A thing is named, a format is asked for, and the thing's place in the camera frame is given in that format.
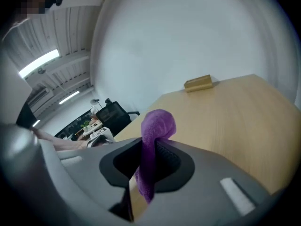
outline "office chair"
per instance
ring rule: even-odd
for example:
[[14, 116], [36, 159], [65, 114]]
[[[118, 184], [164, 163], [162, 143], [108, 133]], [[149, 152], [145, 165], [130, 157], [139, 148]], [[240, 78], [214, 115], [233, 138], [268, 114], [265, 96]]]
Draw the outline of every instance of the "office chair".
[[121, 132], [131, 119], [129, 114], [140, 115], [138, 111], [126, 112], [117, 101], [107, 104], [95, 115], [101, 121], [103, 126], [110, 129], [113, 136]]

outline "desk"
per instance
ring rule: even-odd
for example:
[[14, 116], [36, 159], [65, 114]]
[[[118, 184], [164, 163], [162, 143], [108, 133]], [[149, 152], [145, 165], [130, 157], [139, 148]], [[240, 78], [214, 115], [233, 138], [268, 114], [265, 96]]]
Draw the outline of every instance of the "desk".
[[[221, 81], [212, 89], [162, 95], [147, 111], [155, 109], [173, 114], [177, 132], [171, 140], [226, 157], [270, 193], [286, 186], [294, 174], [301, 155], [301, 112], [256, 75]], [[140, 137], [145, 115], [138, 116], [115, 140]], [[143, 207], [136, 200], [139, 197], [134, 188], [135, 217]]]
[[91, 133], [93, 133], [95, 130], [97, 130], [98, 128], [101, 128], [103, 126], [103, 124], [101, 122], [98, 122], [98, 124], [96, 126], [92, 126], [89, 130], [85, 131], [83, 133], [83, 136], [87, 136]]

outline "white wall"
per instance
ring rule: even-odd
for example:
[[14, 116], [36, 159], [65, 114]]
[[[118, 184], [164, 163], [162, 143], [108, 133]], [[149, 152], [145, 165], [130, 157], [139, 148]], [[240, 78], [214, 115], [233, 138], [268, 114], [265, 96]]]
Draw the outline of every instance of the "white wall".
[[[268, 35], [263, 36], [267, 31], [259, 32], [262, 27], [243, 1], [113, 0], [104, 4], [91, 53], [96, 93], [119, 101], [125, 110], [141, 112], [162, 94], [182, 89], [188, 79], [211, 74], [220, 81], [255, 73], [294, 102], [295, 61], [277, 64], [273, 60], [275, 54], [283, 58], [282, 49], [269, 46]], [[275, 71], [284, 68], [288, 71], [279, 83], [281, 75]]]
[[69, 104], [68, 107], [60, 110], [39, 129], [54, 136], [76, 118], [87, 112], [92, 106], [90, 104], [91, 99], [95, 99], [92, 92], [78, 98], [73, 103]]
[[252, 16], [267, 59], [263, 77], [298, 106], [300, 41], [291, 22], [276, 0], [241, 0]]
[[17, 121], [31, 91], [0, 45], [0, 123], [14, 124]]
[[301, 66], [299, 66], [299, 83], [295, 105], [301, 110]]

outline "ceiling light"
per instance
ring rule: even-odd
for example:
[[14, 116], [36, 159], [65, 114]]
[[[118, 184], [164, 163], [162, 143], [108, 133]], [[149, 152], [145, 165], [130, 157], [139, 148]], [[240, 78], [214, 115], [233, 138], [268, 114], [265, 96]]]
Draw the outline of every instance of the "ceiling light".
[[41, 56], [40, 58], [37, 58], [35, 61], [31, 62], [29, 65], [27, 65], [24, 69], [22, 69], [19, 72], [19, 75], [21, 75], [22, 78], [24, 78], [26, 75], [30, 74], [35, 69], [39, 68], [41, 65], [45, 64], [46, 62], [59, 57], [59, 53], [57, 49]]
[[41, 120], [37, 120], [33, 125], [32, 127], [35, 127]]
[[62, 103], [64, 103], [65, 101], [69, 100], [70, 98], [72, 98], [73, 96], [77, 95], [79, 93], [79, 91], [76, 91], [75, 93], [73, 93], [72, 95], [69, 95], [67, 98], [65, 98], [64, 100], [62, 100], [59, 104], [61, 105]]

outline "light wood tabletop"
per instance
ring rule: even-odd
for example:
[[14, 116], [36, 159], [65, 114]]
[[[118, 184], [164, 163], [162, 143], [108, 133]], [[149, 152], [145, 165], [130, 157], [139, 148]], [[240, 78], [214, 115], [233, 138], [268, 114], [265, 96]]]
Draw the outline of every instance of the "light wood tabletop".
[[[226, 157], [270, 193], [290, 182], [301, 158], [301, 112], [256, 75], [221, 81], [212, 89], [162, 95], [147, 112], [155, 109], [174, 116], [177, 132], [171, 140]], [[115, 140], [140, 137], [145, 115], [137, 117]], [[132, 191], [136, 218], [141, 210], [135, 208], [135, 202], [141, 199], [135, 187]]]

